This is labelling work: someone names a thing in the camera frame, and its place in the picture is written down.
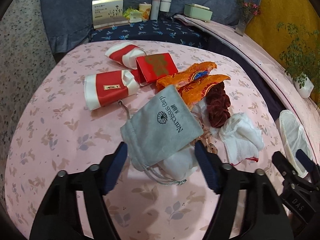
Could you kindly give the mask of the white cloth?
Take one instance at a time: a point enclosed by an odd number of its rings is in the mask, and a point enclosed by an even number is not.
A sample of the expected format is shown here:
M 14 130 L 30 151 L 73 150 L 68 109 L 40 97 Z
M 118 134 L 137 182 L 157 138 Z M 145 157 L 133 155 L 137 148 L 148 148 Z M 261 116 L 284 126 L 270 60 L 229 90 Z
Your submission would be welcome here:
M 265 146 L 262 132 L 246 113 L 233 114 L 222 127 L 211 127 L 210 132 L 223 142 L 230 164 L 235 166 L 245 159 L 259 161 L 259 152 Z

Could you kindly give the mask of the white cotton glove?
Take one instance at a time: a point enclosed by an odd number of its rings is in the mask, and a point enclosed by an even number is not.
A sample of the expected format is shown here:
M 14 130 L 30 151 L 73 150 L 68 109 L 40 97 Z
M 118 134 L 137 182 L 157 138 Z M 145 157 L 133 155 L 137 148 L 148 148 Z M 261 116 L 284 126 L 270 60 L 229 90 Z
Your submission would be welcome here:
M 187 179 L 198 168 L 194 152 L 193 145 L 186 145 L 172 156 L 160 161 L 158 166 L 172 179 L 182 181 Z

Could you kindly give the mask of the dark red velvet scrunchie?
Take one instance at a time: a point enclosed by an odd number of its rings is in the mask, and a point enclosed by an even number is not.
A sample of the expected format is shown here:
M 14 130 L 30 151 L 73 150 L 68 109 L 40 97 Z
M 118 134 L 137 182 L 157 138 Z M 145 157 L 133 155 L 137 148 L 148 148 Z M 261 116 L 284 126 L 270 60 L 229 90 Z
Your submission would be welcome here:
M 228 108 L 231 106 L 223 82 L 214 85 L 206 95 L 208 120 L 213 128 L 221 128 L 231 117 Z

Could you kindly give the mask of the grey drawstring pouch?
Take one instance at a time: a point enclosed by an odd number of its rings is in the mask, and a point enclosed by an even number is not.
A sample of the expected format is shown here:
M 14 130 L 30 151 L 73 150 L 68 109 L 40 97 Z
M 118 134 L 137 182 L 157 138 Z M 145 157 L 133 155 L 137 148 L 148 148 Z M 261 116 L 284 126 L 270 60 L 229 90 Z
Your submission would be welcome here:
M 182 185 L 158 163 L 203 135 L 203 128 L 173 85 L 157 93 L 121 127 L 132 165 L 162 185 Z

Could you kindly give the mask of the red white paper cup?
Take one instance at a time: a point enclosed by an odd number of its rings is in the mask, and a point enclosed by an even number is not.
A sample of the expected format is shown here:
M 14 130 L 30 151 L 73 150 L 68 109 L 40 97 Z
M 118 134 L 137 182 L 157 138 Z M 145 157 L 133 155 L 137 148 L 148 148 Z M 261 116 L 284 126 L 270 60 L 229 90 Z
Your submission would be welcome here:
M 109 48 L 105 55 L 124 67 L 137 69 L 136 58 L 146 56 L 146 52 L 135 44 L 123 42 Z
M 86 105 L 90 111 L 135 95 L 140 88 L 129 70 L 88 75 L 84 81 Z

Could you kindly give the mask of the orange plastic bag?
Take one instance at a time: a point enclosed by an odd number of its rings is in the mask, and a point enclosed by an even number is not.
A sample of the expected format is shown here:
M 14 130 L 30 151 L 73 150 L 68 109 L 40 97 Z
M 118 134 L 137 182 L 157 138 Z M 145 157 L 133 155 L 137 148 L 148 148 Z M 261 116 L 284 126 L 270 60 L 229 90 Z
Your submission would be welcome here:
M 167 75 L 160 78 L 156 82 L 157 92 L 160 92 L 169 85 L 174 85 L 177 90 L 183 86 L 203 77 L 209 75 L 209 73 L 217 68 L 215 62 L 201 62 L 192 64 L 189 68 L 182 72 L 178 72 L 172 75 Z
M 184 103 L 192 108 L 208 94 L 212 87 L 230 79 L 229 76 L 223 74 L 207 75 L 181 87 L 178 92 Z

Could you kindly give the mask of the red envelope box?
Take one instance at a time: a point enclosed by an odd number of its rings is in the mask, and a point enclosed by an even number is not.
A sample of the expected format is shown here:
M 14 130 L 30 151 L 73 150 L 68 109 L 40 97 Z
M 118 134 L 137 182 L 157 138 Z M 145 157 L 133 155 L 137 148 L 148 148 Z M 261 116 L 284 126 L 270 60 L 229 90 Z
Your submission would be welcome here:
M 132 74 L 140 86 L 146 86 L 178 72 L 169 53 L 139 56 L 136 58 L 136 66 L 137 70 L 133 70 Z

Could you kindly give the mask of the white lined trash bin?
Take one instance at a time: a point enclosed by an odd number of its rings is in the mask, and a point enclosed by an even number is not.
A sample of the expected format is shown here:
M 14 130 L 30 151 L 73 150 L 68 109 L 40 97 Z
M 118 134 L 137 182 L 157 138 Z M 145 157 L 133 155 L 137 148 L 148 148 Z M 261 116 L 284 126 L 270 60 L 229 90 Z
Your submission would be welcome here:
M 303 126 L 291 111 L 283 110 L 279 115 L 279 130 L 286 158 L 301 178 L 306 177 L 308 172 L 296 157 L 296 152 L 302 150 L 312 159 L 311 148 Z

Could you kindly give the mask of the pink shelf cloth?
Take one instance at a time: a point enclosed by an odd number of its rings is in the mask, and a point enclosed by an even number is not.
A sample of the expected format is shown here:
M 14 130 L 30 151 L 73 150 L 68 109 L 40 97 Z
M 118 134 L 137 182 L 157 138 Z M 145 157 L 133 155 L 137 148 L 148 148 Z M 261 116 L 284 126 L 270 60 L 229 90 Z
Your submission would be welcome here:
M 285 74 L 285 69 L 272 56 L 247 35 L 236 34 L 230 26 L 214 21 L 203 22 L 180 14 L 174 18 L 212 35 L 251 65 L 276 93 L 286 109 L 296 115 L 304 127 L 313 156 L 319 162 L 319 110 L 310 98 L 304 99 L 299 95 L 293 82 Z

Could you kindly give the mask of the green plant in white pot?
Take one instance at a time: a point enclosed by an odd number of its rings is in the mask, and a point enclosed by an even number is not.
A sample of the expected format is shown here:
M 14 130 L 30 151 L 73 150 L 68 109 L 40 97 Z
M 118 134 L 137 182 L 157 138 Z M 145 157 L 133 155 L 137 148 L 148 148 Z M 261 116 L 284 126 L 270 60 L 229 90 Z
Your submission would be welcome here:
M 319 96 L 319 30 L 279 22 L 277 31 L 286 31 L 291 39 L 279 55 L 285 73 L 291 77 L 301 97 Z

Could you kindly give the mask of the pink rabbit print tablecloth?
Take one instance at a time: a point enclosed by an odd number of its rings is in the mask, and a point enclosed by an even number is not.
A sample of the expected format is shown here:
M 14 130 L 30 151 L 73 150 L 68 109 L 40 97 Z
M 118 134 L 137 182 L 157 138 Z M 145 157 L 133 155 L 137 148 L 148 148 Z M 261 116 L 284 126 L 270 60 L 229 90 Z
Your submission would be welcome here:
M 113 153 L 122 140 L 120 128 L 153 96 L 145 86 L 124 100 L 89 111 L 84 97 L 87 75 L 120 70 L 106 57 L 112 41 L 81 45 L 69 52 L 51 71 L 28 103 L 12 139 L 5 169 L 5 200 L 18 230 L 30 235 L 36 212 L 49 185 L 60 170 L 83 171 Z M 244 160 L 237 169 L 260 168 L 278 193 L 283 178 L 272 165 L 283 144 L 263 97 L 239 64 L 203 49 L 180 44 L 137 41 L 148 54 L 169 53 L 178 70 L 212 61 L 215 74 L 229 76 L 225 90 L 231 113 L 244 112 L 261 130 L 264 149 L 258 161 Z M 207 188 L 201 171 L 184 185 L 163 186 L 124 165 L 116 187 L 104 198 L 122 239 L 201 239 L 214 213 L 218 196 Z

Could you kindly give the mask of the mustard yellow backdrop cloth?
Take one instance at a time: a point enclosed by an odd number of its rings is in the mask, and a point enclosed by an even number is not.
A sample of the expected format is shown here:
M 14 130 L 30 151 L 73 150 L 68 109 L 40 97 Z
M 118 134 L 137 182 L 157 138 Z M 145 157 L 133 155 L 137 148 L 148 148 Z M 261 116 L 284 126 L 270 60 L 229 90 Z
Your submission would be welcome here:
M 283 67 L 280 54 L 289 46 L 292 38 L 277 24 L 293 23 L 306 30 L 319 30 L 319 16 L 309 0 L 261 0 L 261 14 L 247 25 L 245 33 Z

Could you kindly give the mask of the glass vase with pink flowers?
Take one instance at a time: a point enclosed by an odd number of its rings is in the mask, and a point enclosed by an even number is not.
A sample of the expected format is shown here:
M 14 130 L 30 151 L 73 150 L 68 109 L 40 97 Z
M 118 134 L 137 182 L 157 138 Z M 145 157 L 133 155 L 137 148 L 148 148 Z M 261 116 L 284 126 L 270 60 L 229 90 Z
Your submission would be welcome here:
M 260 14 L 260 5 L 255 3 L 253 0 L 236 0 L 236 3 L 241 9 L 241 16 L 235 32 L 238 35 L 243 36 L 250 20 L 254 16 Z

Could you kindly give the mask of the navy floral cloth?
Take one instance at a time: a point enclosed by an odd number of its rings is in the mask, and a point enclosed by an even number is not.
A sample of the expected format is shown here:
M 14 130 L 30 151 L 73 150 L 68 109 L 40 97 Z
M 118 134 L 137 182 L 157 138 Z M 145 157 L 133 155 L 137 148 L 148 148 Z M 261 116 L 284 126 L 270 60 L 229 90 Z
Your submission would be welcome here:
M 89 35 L 90 42 L 111 40 L 158 41 L 200 49 L 208 48 L 208 36 L 204 32 L 173 18 L 160 18 L 156 21 L 149 20 L 92 30 Z

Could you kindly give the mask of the mint green tissue box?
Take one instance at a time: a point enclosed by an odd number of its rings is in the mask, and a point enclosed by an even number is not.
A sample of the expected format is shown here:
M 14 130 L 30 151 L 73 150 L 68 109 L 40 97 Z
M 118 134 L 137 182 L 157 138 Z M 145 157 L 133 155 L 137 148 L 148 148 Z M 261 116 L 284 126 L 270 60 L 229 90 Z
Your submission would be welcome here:
M 184 5 L 184 15 L 189 18 L 194 18 L 197 20 L 202 20 L 204 22 L 209 22 L 212 18 L 213 12 L 209 7 L 205 7 L 199 4 L 185 4 Z

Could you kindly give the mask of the white lidded jar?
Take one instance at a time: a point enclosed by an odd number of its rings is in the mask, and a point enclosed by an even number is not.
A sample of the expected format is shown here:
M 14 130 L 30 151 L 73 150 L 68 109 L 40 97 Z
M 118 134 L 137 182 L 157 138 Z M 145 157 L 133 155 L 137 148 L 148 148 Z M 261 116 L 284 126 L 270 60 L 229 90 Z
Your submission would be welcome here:
M 172 0 L 161 0 L 159 10 L 161 12 L 169 12 Z

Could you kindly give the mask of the white product box with flowers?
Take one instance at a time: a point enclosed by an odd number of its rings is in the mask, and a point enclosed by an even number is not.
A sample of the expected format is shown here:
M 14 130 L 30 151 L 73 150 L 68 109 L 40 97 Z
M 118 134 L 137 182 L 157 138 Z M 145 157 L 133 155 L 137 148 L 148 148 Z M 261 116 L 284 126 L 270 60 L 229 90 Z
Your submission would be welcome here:
M 105 27 L 123 16 L 123 0 L 92 0 L 93 27 Z

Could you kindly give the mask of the green yellow small packet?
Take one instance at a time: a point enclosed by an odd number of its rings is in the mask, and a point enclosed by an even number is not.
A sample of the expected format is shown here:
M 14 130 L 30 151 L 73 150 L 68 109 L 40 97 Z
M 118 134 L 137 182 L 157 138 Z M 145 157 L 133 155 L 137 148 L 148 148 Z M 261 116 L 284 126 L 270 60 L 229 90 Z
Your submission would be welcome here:
M 130 23 L 138 23 L 142 22 L 143 17 L 142 17 L 142 12 L 140 12 L 137 9 L 133 8 L 127 8 L 123 12 L 123 16 L 130 22 Z

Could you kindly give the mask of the cream orange small carton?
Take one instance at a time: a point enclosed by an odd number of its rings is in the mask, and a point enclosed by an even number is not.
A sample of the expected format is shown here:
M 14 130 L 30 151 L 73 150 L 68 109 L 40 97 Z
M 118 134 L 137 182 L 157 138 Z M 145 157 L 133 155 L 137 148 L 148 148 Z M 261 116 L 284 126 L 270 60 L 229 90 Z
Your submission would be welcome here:
M 139 11 L 142 14 L 142 21 L 148 21 L 152 5 L 150 3 L 139 3 Z

